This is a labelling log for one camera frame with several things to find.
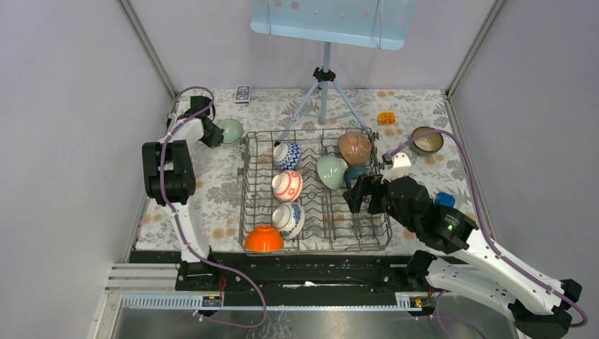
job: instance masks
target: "cable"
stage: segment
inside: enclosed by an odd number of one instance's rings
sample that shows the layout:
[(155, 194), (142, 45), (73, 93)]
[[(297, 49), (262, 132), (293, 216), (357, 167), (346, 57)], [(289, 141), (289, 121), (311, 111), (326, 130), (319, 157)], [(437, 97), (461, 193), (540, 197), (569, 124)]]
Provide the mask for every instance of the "cable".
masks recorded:
[(162, 194), (162, 199), (164, 199), (164, 201), (166, 202), (167, 206), (170, 207), (171, 211), (174, 213), (174, 221), (177, 224), (177, 231), (179, 233), (179, 236), (181, 237), (181, 241), (183, 242), (184, 246), (187, 247), (187, 249), (189, 250), (189, 252), (195, 256), (199, 261), (206, 263), (212, 267), (216, 267), (216, 268), (220, 268), (221, 270), (228, 270), (229, 272), (233, 272), (237, 275), (242, 276), (245, 280), (247, 280), (247, 282), (256, 290), (256, 292), (258, 293), (258, 296), (260, 297), (260, 301), (262, 303), (262, 319), (256, 323), (256, 324), (252, 324), (252, 325), (244, 325), (242, 323), (234, 323), (232, 321), (226, 321), (226, 320), (220, 320), (220, 319), (212, 319), (210, 317), (205, 317), (205, 319), (212, 321), (214, 323), (221, 323), (224, 325), (229, 325), (229, 326), (234, 326), (234, 327), (238, 327), (238, 328), (257, 328), (262, 326), (262, 324), (264, 324), (264, 322), (266, 321), (266, 300), (264, 299), (264, 295), (262, 294), (262, 291), (260, 291), (260, 288), (258, 287), (258, 285), (247, 275), (245, 275), (245, 273), (243, 273), (240, 270), (237, 270), (233, 267), (229, 267), (229, 266), (224, 266), (224, 265), (220, 265), (218, 263), (214, 263), (212, 261), (209, 261), (206, 258), (203, 258), (200, 254), (198, 254), (196, 252), (196, 250), (194, 250), (191, 245), (187, 242), (187, 238), (185, 237), (185, 234), (183, 233), (183, 227), (181, 226), (181, 222), (179, 221), (179, 214), (177, 209), (172, 205), (172, 203), (168, 200), (167, 197), (167, 193), (166, 193), (166, 189), (165, 189), (165, 163), (166, 163), (166, 150), (167, 150), (167, 145), (168, 142), (170, 141), (170, 139), (172, 138), (173, 135), (176, 134), (176, 132), (183, 127), (183, 125), (185, 125), (186, 123), (190, 122), (192, 119), (195, 119), (197, 117), (202, 116), (206, 111), (208, 111), (213, 105), (214, 105), (214, 93), (212, 93), (212, 91), (210, 91), (209, 89), (205, 88), (205, 87), (201, 87), (201, 86), (191, 86), (188, 88), (185, 88), (183, 91), (181, 91), (178, 96), (174, 99), (175, 104), (174, 104), (174, 113), (175, 113), (175, 117), (173, 119), (176, 119), (176, 113), (177, 113), (177, 108), (179, 106), (179, 99), (181, 98), (181, 95), (183, 95), (183, 93), (187, 92), (188, 90), (193, 90), (193, 89), (198, 89), (198, 90), (205, 90), (206, 92), (208, 92), (208, 94), (210, 94), (210, 98), (211, 98), (211, 102), (208, 106), (204, 107), (203, 109), (200, 109), (199, 111), (197, 111), (196, 113), (193, 113), (191, 116), (187, 117), (182, 124), (176, 124), (174, 125), (174, 128), (172, 129), (172, 131), (170, 131), (170, 133), (167, 134), (164, 143), (162, 144), (162, 151), (160, 153), (160, 168), (158, 169), (159, 174), (160, 174), (160, 193)]
[[(440, 296), (442, 296), (443, 292), (445, 292), (445, 291), (441, 291), (441, 293), (439, 293), (439, 296), (437, 296), (437, 298), (439, 298)], [(470, 323), (470, 322), (468, 322), (466, 320), (454, 318), (452, 316), (440, 316), (439, 315), (439, 309), (437, 308), (439, 306), (438, 302), (439, 302), (439, 299), (437, 299), (437, 303), (435, 304), (435, 314), (432, 314), (430, 316), (420, 316), (420, 317), (418, 317), (418, 316), (417, 317), (406, 316), (406, 317), (399, 318), (399, 319), (396, 319), (396, 320), (399, 320), (399, 321), (414, 320), (414, 321), (416, 321), (416, 320), (419, 320), (419, 319), (430, 320), (430, 319), (433, 319), (433, 318), (437, 318), (438, 320), (455, 321), (456, 323), (461, 323), (462, 325), (464, 325), (464, 326), (470, 328), (471, 330), (475, 331), (476, 333), (478, 333), (478, 335), (480, 335), (480, 337), (482, 339), (488, 339), (487, 336), (481, 330), (479, 330), (476, 326), (474, 326), (473, 323)], [(442, 326), (442, 325), (441, 325), (441, 328), (444, 330), (445, 334), (451, 338), (451, 335), (449, 335), (449, 332), (446, 330), (446, 328), (444, 326)]]
[(453, 135), (452, 133), (449, 133), (448, 131), (443, 131), (441, 129), (427, 131), (427, 132), (418, 134), (415, 137), (410, 138), (405, 143), (399, 145), (395, 150), (392, 150), (389, 154), (391, 157), (393, 157), (395, 154), (399, 153), (402, 149), (404, 149), (404, 147), (413, 143), (414, 140), (416, 140), (418, 138), (422, 138), (423, 136), (427, 136), (429, 134), (435, 134), (435, 133), (444, 134), (444, 135), (448, 136), (449, 138), (451, 138), (454, 141), (454, 143), (456, 143), (456, 145), (458, 146), (458, 149), (460, 150), (460, 154), (462, 155), (462, 158), (464, 159), (465, 167), (467, 169), (466, 172), (468, 173), (468, 181), (470, 182), (470, 187), (472, 188), (474, 209), (476, 211), (476, 217), (478, 219), (478, 224), (480, 226), (482, 235), (485, 238), (485, 241), (487, 242), (487, 245), (489, 246), (489, 248), (491, 248), (491, 250), (493, 250), (493, 252), (495, 253), (495, 255), (497, 257), (504, 260), (514, 270), (517, 270), (520, 274), (524, 275), (528, 279), (532, 280), (535, 284), (544, 288), (545, 291), (547, 291), (547, 293), (553, 293), (554, 295), (557, 295), (561, 300), (565, 301), (568, 305), (572, 306), (581, 315), (582, 320), (578, 323), (571, 324), (570, 327), (575, 328), (575, 327), (585, 326), (588, 323), (588, 317), (587, 317), (585, 311), (579, 305), (577, 305), (575, 302), (573, 302), (570, 298), (566, 297), (562, 293), (554, 290), (553, 287), (551, 287), (550, 285), (545, 284), (541, 280), (538, 280), (534, 275), (531, 275), (529, 272), (524, 270), (522, 267), (518, 266), (516, 263), (514, 263), (509, 258), (502, 256), (501, 251), (495, 246), (495, 243), (491, 240), (491, 235), (489, 234), (487, 225), (485, 224), (485, 221), (482, 218), (482, 208), (480, 207), (480, 197), (478, 196), (478, 191), (475, 189), (476, 182), (474, 180), (474, 171), (472, 169), (472, 163), (470, 162), (470, 159), (468, 158), (468, 154), (465, 151), (464, 145), (457, 139), (457, 137), (455, 135)]
[(437, 320), (439, 321), (439, 326), (441, 326), (441, 329), (443, 330), (443, 332), (445, 332), (445, 335), (447, 335), (448, 337), (450, 337), (450, 339), (453, 339), (453, 337), (451, 336), (451, 334), (449, 334), (449, 331), (447, 330), (447, 328), (445, 328), (445, 325), (443, 324), (443, 321), (441, 321), (441, 314), (440, 314), (439, 304), (441, 303), (441, 297), (443, 297), (444, 294), (445, 294), (445, 291), (443, 290), (443, 291), (441, 291), (439, 293), (439, 295), (437, 295), (437, 300), (434, 302), (434, 313), (437, 314)]

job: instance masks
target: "brown bowl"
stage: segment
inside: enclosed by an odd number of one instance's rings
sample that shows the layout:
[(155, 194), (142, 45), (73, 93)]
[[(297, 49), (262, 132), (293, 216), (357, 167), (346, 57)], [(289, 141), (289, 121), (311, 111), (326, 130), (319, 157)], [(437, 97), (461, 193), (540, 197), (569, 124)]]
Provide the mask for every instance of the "brown bowl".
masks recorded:
[(347, 132), (339, 137), (339, 151), (350, 166), (365, 165), (370, 158), (372, 145), (366, 134)]
[[(432, 127), (422, 126), (418, 127), (412, 132), (412, 138), (419, 136), (420, 134), (428, 131), (434, 131)], [(414, 140), (412, 143), (415, 151), (420, 154), (432, 154), (437, 152), (443, 147), (443, 136), (440, 133), (433, 133), (422, 138)]]

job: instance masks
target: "white wall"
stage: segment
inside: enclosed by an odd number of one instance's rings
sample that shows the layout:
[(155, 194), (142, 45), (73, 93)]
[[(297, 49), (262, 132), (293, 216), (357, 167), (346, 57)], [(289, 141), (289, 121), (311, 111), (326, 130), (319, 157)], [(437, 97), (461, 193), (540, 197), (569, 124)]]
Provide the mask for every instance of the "white wall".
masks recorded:
[[(179, 88), (308, 88), (322, 64), (321, 42), (252, 31), (250, 0), (132, 3)], [(418, 0), (402, 49), (334, 44), (331, 69), (346, 88), (447, 88), (492, 3)]]
[(84, 338), (169, 100), (115, 1), (0, 0), (0, 338)]
[(583, 285), (591, 321), (568, 338), (599, 333), (598, 18), (597, 1), (508, 1), (453, 97), (500, 242)]

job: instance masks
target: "blue and white bowl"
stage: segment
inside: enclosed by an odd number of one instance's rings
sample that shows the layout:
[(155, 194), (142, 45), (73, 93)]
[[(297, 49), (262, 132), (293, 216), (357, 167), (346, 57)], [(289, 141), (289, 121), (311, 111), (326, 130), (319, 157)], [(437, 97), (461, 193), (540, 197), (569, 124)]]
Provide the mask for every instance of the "blue and white bowl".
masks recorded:
[(302, 148), (296, 143), (280, 143), (273, 150), (275, 166), (282, 171), (295, 171), (302, 161)]
[(298, 203), (284, 203), (273, 212), (273, 226), (283, 239), (296, 237), (306, 221), (306, 213)]

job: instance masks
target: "tripod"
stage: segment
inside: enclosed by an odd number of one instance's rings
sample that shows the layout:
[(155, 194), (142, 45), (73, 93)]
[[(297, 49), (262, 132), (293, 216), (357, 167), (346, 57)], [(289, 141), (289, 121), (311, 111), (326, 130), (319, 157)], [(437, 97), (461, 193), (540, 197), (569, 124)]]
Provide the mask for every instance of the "tripod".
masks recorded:
[[(323, 61), (322, 61), (322, 69), (317, 67), (314, 70), (314, 73), (312, 74), (312, 76), (316, 78), (316, 81), (314, 81), (314, 84), (312, 85), (310, 90), (308, 90), (308, 93), (306, 93), (306, 96), (304, 96), (304, 99), (299, 104), (299, 107), (295, 110), (295, 113), (293, 113), (293, 116), (291, 117), (291, 120), (289, 120), (289, 123), (285, 127), (285, 130), (279, 135), (279, 137), (278, 137), (279, 141), (282, 140), (287, 135), (287, 131), (289, 130), (291, 125), (293, 125), (297, 121), (297, 118), (300, 115), (303, 115), (306, 117), (319, 118), (319, 120), (322, 122), (337, 120), (337, 119), (341, 119), (341, 118), (345, 118), (345, 117), (349, 117), (350, 115), (353, 115), (356, 118), (356, 120), (358, 121), (358, 123), (360, 123), (360, 126), (362, 126), (362, 127), (366, 126), (366, 124), (364, 123), (364, 120), (362, 120), (362, 117), (357, 113), (354, 105), (352, 105), (350, 98), (348, 98), (348, 96), (345, 94), (345, 91), (343, 90), (343, 88), (341, 88), (341, 85), (339, 85), (339, 82), (335, 79), (335, 73), (332, 72), (328, 68), (328, 64), (329, 64), (330, 60), (331, 60), (331, 43), (325, 42), (324, 43), (324, 57), (323, 57)], [(351, 112), (344, 114), (344, 115), (340, 115), (339, 117), (331, 117), (331, 118), (326, 117), (326, 94), (328, 91), (328, 82), (329, 81), (333, 83), (335, 88), (337, 88), (337, 90), (339, 91), (339, 94), (341, 94), (341, 97), (343, 98), (343, 101), (345, 101), (345, 103), (348, 104), (348, 107), (350, 108)], [(322, 90), (320, 116), (302, 112), (302, 110), (304, 109), (304, 106), (308, 102), (308, 99), (310, 98), (310, 96), (312, 96), (312, 93), (316, 90), (316, 87), (319, 85)]]

